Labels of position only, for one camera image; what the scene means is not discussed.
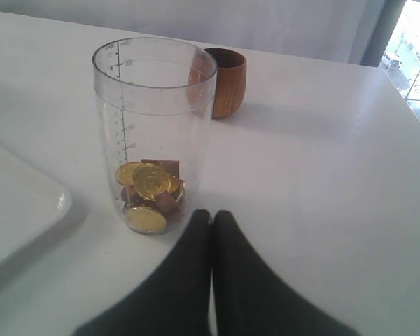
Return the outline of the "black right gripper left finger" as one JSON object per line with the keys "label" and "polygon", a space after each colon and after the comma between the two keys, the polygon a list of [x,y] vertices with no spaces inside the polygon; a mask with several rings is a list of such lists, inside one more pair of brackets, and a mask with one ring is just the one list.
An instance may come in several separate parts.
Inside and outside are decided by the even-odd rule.
{"label": "black right gripper left finger", "polygon": [[75,335],[210,335],[210,244],[211,215],[196,210],[157,269]]}

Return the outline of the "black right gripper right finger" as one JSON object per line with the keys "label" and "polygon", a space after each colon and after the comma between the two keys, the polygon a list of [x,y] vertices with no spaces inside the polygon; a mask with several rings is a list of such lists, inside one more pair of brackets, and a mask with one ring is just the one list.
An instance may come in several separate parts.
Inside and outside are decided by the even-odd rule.
{"label": "black right gripper right finger", "polygon": [[212,227],[219,335],[356,335],[306,300],[265,263],[229,211]]}

